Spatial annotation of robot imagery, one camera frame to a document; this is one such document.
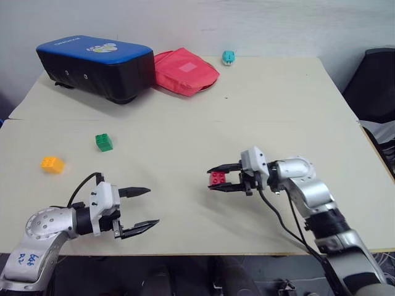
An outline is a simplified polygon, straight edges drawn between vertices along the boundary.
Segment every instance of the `yellow lego brick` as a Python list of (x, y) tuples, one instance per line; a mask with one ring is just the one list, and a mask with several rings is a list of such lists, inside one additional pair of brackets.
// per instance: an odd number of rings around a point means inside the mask
[(52, 174), (60, 174), (63, 170), (63, 167), (64, 162), (55, 156), (44, 157), (43, 161), (41, 162), (41, 168), (44, 171)]

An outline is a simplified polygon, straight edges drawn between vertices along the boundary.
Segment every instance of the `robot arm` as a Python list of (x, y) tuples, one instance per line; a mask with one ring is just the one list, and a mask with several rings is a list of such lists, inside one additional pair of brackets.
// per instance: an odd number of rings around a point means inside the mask
[(68, 207), (49, 207), (30, 217), (21, 243), (10, 254), (0, 275), (0, 295), (5, 291), (6, 295), (20, 295), (21, 292), (41, 295), (48, 286), (63, 244), (78, 235), (93, 233), (99, 236), (102, 231), (113, 230), (115, 238), (125, 239), (159, 222), (145, 221), (124, 229), (120, 224), (120, 198), (138, 196), (150, 190), (142, 187), (118, 189), (105, 182), (101, 174), (92, 176), (96, 176), (96, 187), (89, 196), (89, 207), (83, 202), (71, 204), (71, 199)]
[(238, 163), (220, 165), (208, 173), (215, 171), (240, 171), (240, 183), (211, 184), (213, 190), (252, 195), (251, 189), (256, 188), (263, 199), (266, 186), (277, 194), (287, 192), (306, 221), (305, 229), (313, 232), (318, 249), (326, 254), (316, 254), (316, 258), (336, 295), (372, 295), (364, 294), (369, 289), (375, 291), (374, 295), (395, 295), (395, 288), (386, 284), (377, 262), (357, 232), (348, 226), (329, 189), (316, 178), (313, 165), (306, 159), (294, 157), (267, 163), (262, 151), (253, 147), (241, 153)]

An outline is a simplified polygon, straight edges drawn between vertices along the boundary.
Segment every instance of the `green lego brick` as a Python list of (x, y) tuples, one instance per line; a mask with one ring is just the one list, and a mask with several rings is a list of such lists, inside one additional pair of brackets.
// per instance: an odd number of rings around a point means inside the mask
[(101, 152), (112, 150), (112, 141), (108, 134), (97, 134), (96, 145), (99, 147)]

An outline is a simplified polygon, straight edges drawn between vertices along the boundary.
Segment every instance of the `lego brick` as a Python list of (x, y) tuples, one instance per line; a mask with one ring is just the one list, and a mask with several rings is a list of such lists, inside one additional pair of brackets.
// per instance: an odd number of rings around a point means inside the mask
[(97, 134), (96, 145), (101, 152), (112, 150), (112, 141), (108, 134)]
[(215, 185), (215, 184), (219, 184), (219, 183), (225, 183), (226, 177), (225, 177), (225, 173), (222, 171), (212, 171), (210, 173), (210, 185)]
[(47, 156), (44, 157), (43, 161), (41, 162), (41, 168), (52, 174), (60, 174), (63, 170), (64, 162), (55, 157), (55, 156)]

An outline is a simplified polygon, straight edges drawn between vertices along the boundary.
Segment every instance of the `red fabric bag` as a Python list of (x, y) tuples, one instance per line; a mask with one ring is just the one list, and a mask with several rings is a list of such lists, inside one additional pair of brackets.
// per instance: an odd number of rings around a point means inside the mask
[(188, 97), (208, 88), (220, 76), (213, 66), (183, 47), (157, 54), (154, 60), (156, 83)]

